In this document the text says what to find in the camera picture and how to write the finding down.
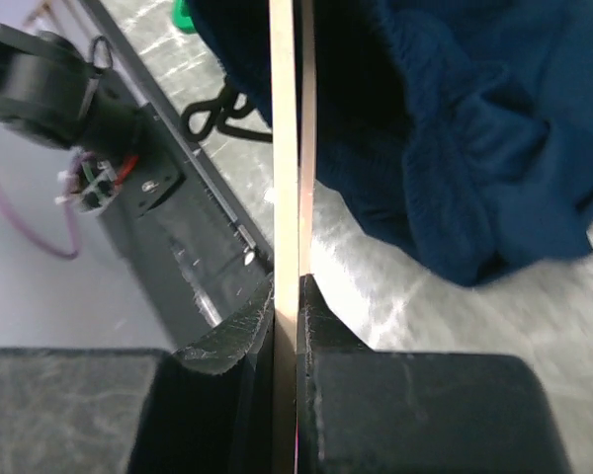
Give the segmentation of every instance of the black cord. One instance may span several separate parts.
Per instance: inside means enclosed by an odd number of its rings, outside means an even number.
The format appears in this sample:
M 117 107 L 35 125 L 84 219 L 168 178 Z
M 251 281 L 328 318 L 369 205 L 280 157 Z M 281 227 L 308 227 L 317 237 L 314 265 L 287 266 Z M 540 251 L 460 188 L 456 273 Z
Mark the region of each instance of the black cord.
M 180 115 L 181 130 L 188 141 L 198 143 L 207 139 L 214 129 L 225 135 L 249 141 L 272 143 L 272 133 L 240 128 L 228 123 L 229 119 L 245 119 L 255 110 L 253 104 L 246 98 L 246 102 L 237 108 L 237 100 L 241 94 L 224 78 L 224 85 L 217 97 L 210 101 L 189 104 Z M 200 131 L 191 130 L 191 117 L 195 114 L 209 113 L 207 121 Z
M 103 67 L 96 65 L 97 60 L 97 48 L 99 44 L 103 46 L 103 51 L 105 54 L 106 64 Z M 104 37 L 103 35 L 99 35 L 90 41 L 90 49 L 88 51 L 88 62 L 90 62 L 93 66 L 97 69 L 112 69 L 115 65 L 114 57 L 112 56 L 112 46 L 110 45 L 110 41 Z

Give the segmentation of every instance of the wooden strip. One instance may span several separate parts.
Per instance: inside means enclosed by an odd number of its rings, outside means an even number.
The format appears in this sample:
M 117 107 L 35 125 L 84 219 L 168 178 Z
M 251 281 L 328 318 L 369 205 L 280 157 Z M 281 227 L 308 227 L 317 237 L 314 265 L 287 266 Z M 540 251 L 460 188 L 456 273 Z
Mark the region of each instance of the wooden strip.
M 316 48 L 313 0 L 302 0 L 303 70 L 301 89 L 299 271 L 311 273 L 311 245 L 316 176 Z
M 273 474 L 295 472 L 298 141 L 293 0 L 270 0 L 275 180 Z
M 62 35 L 63 37 L 66 37 L 66 31 L 55 15 L 55 11 L 50 5 L 51 3 L 52 0 L 42 0 L 41 3 L 39 3 L 38 6 L 27 16 L 22 24 L 22 28 L 26 30 L 35 22 L 35 20 L 46 15 L 50 19 L 52 26 L 55 28 L 55 32 L 59 35 Z

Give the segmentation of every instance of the blue towel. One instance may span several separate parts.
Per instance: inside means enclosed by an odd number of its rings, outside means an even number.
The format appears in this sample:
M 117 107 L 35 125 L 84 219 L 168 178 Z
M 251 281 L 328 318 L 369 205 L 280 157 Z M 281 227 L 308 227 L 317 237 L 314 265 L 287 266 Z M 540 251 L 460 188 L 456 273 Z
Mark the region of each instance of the blue towel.
M 268 0 L 187 1 L 272 126 Z M 592 252 L 593 0 L 315 4 L 317 178 L 367 234 L 463 286 Z

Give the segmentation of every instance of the white floor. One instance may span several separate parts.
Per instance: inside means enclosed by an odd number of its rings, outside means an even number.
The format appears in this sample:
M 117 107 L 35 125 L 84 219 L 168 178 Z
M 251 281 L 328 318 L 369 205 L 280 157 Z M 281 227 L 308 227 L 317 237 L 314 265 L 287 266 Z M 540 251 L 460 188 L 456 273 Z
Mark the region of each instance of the white floor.
M 19 27 L 35 0 L 1 0 L 0 22 Z M 69 153 L 34 146 L 0 126 L 0 177 L 39 231 L 67 246 L 53 203 Z M 0 215 L 0 347 L 159 347 L 170 344 L 126 264 L 97 221 L 80 218 L 84 250 L 74 262 L 50 257 Z

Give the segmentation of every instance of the purple cable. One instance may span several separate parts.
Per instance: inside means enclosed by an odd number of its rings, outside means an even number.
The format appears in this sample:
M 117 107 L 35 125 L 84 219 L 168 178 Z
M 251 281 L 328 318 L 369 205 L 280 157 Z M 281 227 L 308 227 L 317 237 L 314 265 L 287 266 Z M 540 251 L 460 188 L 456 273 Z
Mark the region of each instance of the purple cable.
M 90 158 L 92 158 L 92 154 L 90 153 L 80 153 L 79 155 L 77 155 L 75 158 L 73 158 L 70 164 L 70 173 L 75 173 L 78 167 L 81 166 L 81 163 Z M 69 193 L 70 183 L 66 183 L 66 187 L 64 189 L 64 196 L 68 197 Z M 62 260 L 74 260 L 79 256 L 79 252 L 81 250 L 81 238 L 79 235 L 77 218 L 72 207 L 70 207 L 69 201 L 65 202 L 63 206 L 66 215 L 66 222 L 68 224 L 68 234 L 70 235 L 70 242 L 73 249 L 68 252 L 55 247 L 53 244 L 46 242 L 42 237 L 38 235 L 36 231 L 29 227 L 29 225 L 24 221 L 22 217 L 20 217 L 13 205 L 9 202 L 8 198 L 6 197 L 2 189 L 2 186 L 0 185 L 0 213 L 7 219 L 7 221 L 16 230 L 18 230 L 27 240 L 29 240 L 36 247 L 42 249 L 48 254 L 58 257 Z

